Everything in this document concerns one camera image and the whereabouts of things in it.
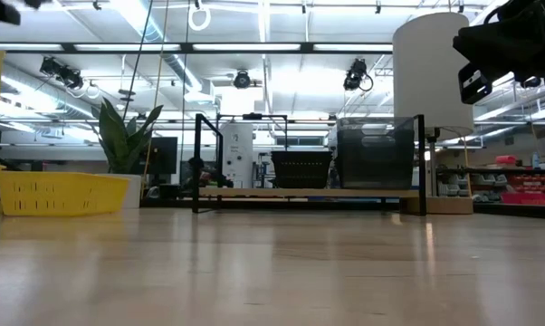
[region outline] potted plant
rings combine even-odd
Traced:
[[[162,108],[163,105],[154,108],[139,129],[135,117],[125,124],[108,99],[103,99],[99,109],[91,109],[91,114],[100,121],[100,130],[93,125],[91,128],[98,135],[101,147],[108,158],[110,172],[117,177],[130,179],[129,189],[124,198],[124,208],[139,207],[141,176],[131,175],[129,172],[138,161],[139,154],[151,141],[152,130],[148,127],[159,117]]]

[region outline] black plastic bin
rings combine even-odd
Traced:
[[[328,151],[274,151],[276,185],[281,188],[323,189],[332,159]]]
[[[411,188],[415,132],[411,118],[338,121],[336,167],[342,188]]]

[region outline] wooden floor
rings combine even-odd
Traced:
[[[146,209],[0,221],[0,326],[545,325],[545,220]]]

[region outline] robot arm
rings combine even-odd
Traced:
[[[489,23],[497,15],[497,23]],[[522,87],[545,83],[545,0],[510,0],[484,24],[462,28],[454,48],[470,63],[459,72],[462,102],[492,93],[492,83],[513,72]]]

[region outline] snake plant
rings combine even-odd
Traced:
[[[99,109],[91,108],[91,114],[100,121],[100,130],[97,131],[93,125],[91,128],[98,135],[111,173],[129,174],[139,154],[152,139],[152,130],[148,127],[159,117],[162,108],[160,105],[152,110],[139,129],[136,117],[125,124],[108,99],[103,99]]]

